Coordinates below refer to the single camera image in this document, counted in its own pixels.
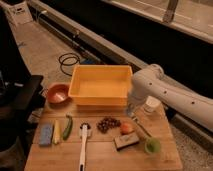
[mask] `wooden cutting board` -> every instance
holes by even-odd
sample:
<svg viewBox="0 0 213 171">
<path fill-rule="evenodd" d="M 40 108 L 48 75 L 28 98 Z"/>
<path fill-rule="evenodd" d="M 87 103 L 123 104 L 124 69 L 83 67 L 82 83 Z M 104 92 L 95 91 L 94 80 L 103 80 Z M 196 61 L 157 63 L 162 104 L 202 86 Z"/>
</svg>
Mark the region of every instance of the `wooden cutting board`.
<svg viewBox="0 0 213 171">
<path fill-rule="evenodd" d="M 128 117 L 124 110 L 100 107 L 77 108 L 72 102 L 70 105 L 60 108 L 45 106 L 44 113 L 36 130 L 33 144 L 27 159 L 26 171 L 77 171 L 81 150 L 79 138 L 79 126 L 82 122 L 88 122 L 92 126 L 92 136 L 88 139 L 86 150 L 86 171 L 140 171 L 140 170 L 181 170 L 182 163 L 176 148 L 169 123 L 162 106 L 151 115 L 144 114 L 143 110 L 136 112 L 143 126 L 149 133 L 158 138 L 162 150 L 158 154 L 147 154 L 144 151 L 144 135 Z M 73 129 L 66 142 L 51 147 L 39 147 L 38 139 L 42 123 L 54 123 L 58 119 L 61 130 L 66 125 L 65 114 L 73 115 Z M 111 129 L 107 134 L 101 134 L 96 124 L 104 116 L 113 116 L 121 121 L 133 124 L 140 137 L 140 143 L 117 151 L 114 138 L 120 136 L 119 128 Z"/>
</svg>

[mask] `green cucumber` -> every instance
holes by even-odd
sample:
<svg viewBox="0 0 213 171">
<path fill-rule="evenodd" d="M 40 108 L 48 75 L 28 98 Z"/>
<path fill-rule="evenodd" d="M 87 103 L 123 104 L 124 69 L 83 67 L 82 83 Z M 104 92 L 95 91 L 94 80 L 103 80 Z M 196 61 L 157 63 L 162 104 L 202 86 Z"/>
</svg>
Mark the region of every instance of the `green cucumber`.
<svg viewBox="0 0 213 171">
<path fill-rule="evenodd" d="M 69 119 L 66 128 L 63 131 L 63 140 L 67 140 L 67 138 L 70 135 L 70 132 L 72 130 L 72 125 L 73 125 L 73 121 L 72 121 L 72 117 L 70 115 L 66 115 L 66 117 Z"/>
</svg>

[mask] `yellow plastic bin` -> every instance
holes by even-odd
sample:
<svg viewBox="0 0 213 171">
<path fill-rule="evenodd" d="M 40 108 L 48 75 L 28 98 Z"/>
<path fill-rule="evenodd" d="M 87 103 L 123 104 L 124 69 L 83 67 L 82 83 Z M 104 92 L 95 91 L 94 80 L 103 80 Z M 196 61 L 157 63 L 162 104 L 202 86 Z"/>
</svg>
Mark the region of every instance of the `yellow plastic bin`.
<svg viewBox="0 0 213 171">
<path fill-rule="evenodd" d="M 77 105 L 125 106 L 131 76 L 128 65 L 76 65 L 68 95 Z"/>
</svg>

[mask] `green cup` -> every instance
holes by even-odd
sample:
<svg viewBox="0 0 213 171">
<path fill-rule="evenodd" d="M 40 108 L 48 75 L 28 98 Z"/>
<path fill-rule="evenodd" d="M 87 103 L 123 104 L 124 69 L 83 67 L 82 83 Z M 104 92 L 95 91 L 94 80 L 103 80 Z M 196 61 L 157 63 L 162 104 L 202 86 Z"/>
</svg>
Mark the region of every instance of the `green cup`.
<svg viewBox="0 0 213 171">
<path fill-rule="evenodd" d="M 161 144 L 157 138 L 149 137 L 145 141 L 145 151 L 148 154 L 155 154 L 160 152 Z"/>
</svg>

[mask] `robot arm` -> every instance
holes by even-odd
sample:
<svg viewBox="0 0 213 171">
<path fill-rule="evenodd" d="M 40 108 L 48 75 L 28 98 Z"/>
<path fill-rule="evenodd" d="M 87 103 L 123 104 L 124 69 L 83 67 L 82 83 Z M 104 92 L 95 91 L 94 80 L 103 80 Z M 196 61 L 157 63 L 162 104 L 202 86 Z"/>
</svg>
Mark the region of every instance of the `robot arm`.
<svg viewBox="0 0 213 171">
<path fill-rule="evenodd" d="M 156 64 L 136 72 L 128 103 L 141 105 L 149 95 L 154 96 L 213 132 L 213 99 L 170 85 L 161 80 L 163 75 L 163 69 Z"/>
</svg>

